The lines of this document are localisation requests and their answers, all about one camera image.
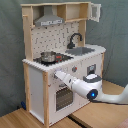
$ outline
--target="faucet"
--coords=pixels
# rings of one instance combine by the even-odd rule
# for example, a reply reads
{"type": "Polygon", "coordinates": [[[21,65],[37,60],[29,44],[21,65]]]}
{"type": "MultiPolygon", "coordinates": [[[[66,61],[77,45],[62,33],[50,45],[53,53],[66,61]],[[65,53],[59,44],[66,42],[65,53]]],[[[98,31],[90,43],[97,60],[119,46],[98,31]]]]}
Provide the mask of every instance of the faucet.
{"type": "Polygon", "coordinates": [[[73,49],[73,47],[75,47],[75,44],[73,44],[73,42],[72,42],[73,37],[74,37],[75,35],[79,35],[79,36],[80,36],[80,41],[83,40],[83,39],[82,39],[82,35],[81,35],[80,33],[74,33],[74,34],[71,36],[71,38],[70,38],[70,43],[67,45],[67,48],[68,48],[68,49],[73,49]]]}

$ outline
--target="cooking pot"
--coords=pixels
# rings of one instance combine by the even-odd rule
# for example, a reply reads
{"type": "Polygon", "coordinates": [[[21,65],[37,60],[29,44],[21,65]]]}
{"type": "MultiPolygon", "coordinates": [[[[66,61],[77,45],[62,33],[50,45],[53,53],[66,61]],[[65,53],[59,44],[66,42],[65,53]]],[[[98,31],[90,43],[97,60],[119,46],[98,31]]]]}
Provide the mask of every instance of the cooking pot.
{"type": "Polygon", "coordinates": [[[42,52],[41,53],[41,61],[43,62],[54,62],[56,61],[56,53],[51,52],[42,52]]]}

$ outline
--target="oven window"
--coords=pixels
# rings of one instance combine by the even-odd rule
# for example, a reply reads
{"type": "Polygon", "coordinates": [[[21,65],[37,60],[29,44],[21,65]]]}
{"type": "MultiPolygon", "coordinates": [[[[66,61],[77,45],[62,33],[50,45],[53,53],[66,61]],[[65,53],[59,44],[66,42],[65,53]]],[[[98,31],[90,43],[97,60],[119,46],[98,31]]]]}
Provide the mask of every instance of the oven window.
{"type": "Polygon", "coordinates": [[[56,92],[56,111],[73,103],[73,92],[68,88],[56,92]]]}

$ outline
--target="kitchen hood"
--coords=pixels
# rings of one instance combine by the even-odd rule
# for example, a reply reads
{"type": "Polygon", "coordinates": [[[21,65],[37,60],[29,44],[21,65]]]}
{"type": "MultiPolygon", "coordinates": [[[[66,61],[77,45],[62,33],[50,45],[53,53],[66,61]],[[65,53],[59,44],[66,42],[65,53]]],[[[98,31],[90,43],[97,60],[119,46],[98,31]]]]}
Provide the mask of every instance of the kitchen hood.
{"type": "Polygon", "coordinates": [[[45,5],[44,16],[35,21],[35,26],[40,27],[59,23],[64,23],[64,19],[53,15],[52,5],[45,5]]]}

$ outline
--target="sink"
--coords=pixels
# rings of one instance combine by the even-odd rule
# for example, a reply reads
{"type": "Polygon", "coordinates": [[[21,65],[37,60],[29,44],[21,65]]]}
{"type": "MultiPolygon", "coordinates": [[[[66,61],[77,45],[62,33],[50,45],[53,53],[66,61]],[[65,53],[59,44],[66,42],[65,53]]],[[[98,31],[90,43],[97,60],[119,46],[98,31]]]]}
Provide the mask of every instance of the sink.
{"type": "Polygon", "coordinates": [[[68,49],[65,51],[65,53],[72,54],[75,56],[82,56],[94,51],[95,51],[94,49],[87,48],[87,47],[77,47],[73,49],[68,49]]]}

